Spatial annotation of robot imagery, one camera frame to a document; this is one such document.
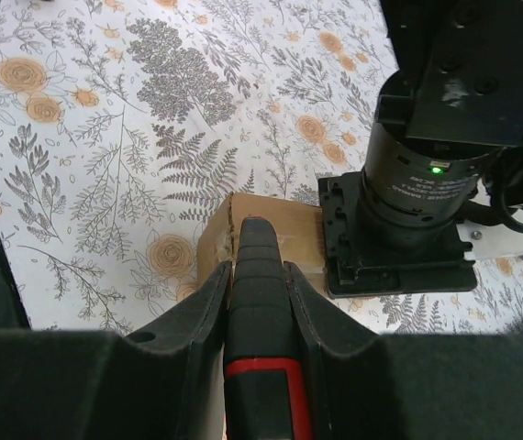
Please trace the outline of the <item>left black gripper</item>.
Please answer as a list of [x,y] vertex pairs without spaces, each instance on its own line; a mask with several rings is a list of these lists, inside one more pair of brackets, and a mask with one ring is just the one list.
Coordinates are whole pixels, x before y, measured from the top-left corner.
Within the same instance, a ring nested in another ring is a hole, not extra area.
[[326,253],[326,290],[332,299],[432,292],[469,292],[477,286],[472,245],[453,222],[398,225],[360,172],[318,180]]

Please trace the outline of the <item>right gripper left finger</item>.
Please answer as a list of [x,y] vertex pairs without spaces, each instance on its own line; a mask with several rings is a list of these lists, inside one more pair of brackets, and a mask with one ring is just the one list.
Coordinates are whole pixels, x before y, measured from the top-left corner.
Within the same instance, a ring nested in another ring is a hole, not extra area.
[[0,439],[218,439],[232,268],[139,330],[0,330]]

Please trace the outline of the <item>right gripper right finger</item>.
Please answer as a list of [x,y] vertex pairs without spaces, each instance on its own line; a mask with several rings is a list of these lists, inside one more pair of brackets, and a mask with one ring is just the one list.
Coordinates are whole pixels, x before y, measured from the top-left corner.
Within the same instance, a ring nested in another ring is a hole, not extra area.
[[523,439],[523,335],[378,335],[284,272],[316,439]]

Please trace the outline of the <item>brown cardboard box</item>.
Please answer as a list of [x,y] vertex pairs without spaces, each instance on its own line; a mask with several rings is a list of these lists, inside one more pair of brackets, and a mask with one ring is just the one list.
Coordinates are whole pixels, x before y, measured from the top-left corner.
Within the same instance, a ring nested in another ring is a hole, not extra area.
[[[211,275],[213,269],[221,262],[228,262],[232,267],[229,277],[230,293],[235,263],[239,250],[239,234],[241,223],[248,217],[258,216],[266,219],[272,225],[277,236],[277,243],[283,265],[286,262],[299,263],[311,273],[315,281],[320,272],[321,246],[319,238],[319,212],[316,207],[308,204],[278,200],[270,197],[234,192],[229,195],[213,213],[204,228],[197,243],[197,279],[203,283]],[[304,343],[301,335],[301,318],[297,317],[291,302],[294,289],[293,282],[284,266],[287,291],[295,319],[299,356],[302,366],[303,379],[306,388],[310,420],[313,429],[313,438],[318,437],[313,425],[312,412],[309,402],[307,379],[304,372]]]

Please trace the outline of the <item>red black utility knife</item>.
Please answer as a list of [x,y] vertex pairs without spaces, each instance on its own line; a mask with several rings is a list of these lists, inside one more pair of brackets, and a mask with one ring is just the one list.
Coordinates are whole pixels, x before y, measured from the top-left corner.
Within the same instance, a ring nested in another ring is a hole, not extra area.
[[241,223],[223,369],[229,439],[313,438],[277,236],[258,216]]

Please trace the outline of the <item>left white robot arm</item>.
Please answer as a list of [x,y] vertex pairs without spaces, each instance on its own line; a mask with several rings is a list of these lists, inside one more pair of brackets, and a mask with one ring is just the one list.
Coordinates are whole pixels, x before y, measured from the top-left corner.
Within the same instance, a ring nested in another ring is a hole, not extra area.
[[318,183],[329,296],[468,292],[523,257],[523,1],[384,1],[362,169]]

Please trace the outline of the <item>floral table mat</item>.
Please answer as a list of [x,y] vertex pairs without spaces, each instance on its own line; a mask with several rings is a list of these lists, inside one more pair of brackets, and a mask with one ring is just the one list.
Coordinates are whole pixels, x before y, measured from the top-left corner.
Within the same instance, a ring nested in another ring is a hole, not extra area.
[[195,290],[233,192],[317,204],[395,60],[374,1],[0,1],[0,238],[36,328]]

